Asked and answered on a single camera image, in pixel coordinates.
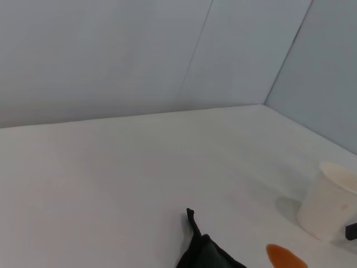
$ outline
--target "black fabric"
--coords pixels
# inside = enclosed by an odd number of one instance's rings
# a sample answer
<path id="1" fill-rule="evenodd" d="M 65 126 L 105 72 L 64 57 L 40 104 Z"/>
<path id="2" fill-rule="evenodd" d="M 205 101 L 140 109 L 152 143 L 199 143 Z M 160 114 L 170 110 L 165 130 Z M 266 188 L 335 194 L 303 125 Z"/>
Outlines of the black fabric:
<path id="1" fill-rule="evenodd" d="M 189 249 L 178 262 L 177 268 L 246 268 L 217 246 L 208 234 L 201 235 L 192 209 L 187 208 L 187 217 L 194 236 Z"/>

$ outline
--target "orange object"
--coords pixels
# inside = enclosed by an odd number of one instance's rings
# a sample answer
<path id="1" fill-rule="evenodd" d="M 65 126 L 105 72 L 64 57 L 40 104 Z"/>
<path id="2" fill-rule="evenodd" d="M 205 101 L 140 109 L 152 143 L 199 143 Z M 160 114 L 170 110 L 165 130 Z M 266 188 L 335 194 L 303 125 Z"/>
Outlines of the orange object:
<path id="1" fill-rule="evenodd" d="M 307 264 L 290 250 L 278 245 L 268 244 L 267 253 L 275 268 L 307 268 Z"/>

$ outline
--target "white table surface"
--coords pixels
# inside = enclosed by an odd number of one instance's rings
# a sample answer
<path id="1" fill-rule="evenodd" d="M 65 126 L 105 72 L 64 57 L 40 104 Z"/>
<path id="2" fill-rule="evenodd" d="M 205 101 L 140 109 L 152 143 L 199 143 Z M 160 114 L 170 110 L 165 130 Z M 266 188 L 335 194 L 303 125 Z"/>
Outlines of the white table surface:
<path id="1" fill-rule="evenodd" d="M 294 220 L 319 161 L 357 157 L 265 106 L 0 130 L 0 267 L 175 267 L 202 233 L 248 268 L 267 243 L 355 268 L 357 243 Z"/>

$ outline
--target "gray wall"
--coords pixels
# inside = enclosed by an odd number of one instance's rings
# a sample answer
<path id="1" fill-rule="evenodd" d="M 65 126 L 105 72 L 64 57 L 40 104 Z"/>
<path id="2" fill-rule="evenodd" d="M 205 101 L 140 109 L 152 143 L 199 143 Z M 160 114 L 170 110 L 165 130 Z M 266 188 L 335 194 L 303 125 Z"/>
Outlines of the gray wall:
<path id="1" fill-rule="evenodd" d="M 4 0 L 0 127 L 262 103 L 306 3 Z"/>
<path id="2" fill-rule="evenodd" d="M 356 0 L 314 0 L 266 102 L 355 154 L 356 14 Z"/>

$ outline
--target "paper cup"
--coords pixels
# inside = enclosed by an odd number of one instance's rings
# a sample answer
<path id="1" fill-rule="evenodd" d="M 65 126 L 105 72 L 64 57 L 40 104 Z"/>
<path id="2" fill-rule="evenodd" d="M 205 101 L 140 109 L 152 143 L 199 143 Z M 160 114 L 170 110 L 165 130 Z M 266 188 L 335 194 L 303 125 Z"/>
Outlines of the paper cup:
<path id="1" fill-rule="evenodd" d="M 345 167 L 323 162 L 321 174 L 298 213 L 298 224 L 320 240 L 332 240 L 357 214 L 357 175 Z"/>

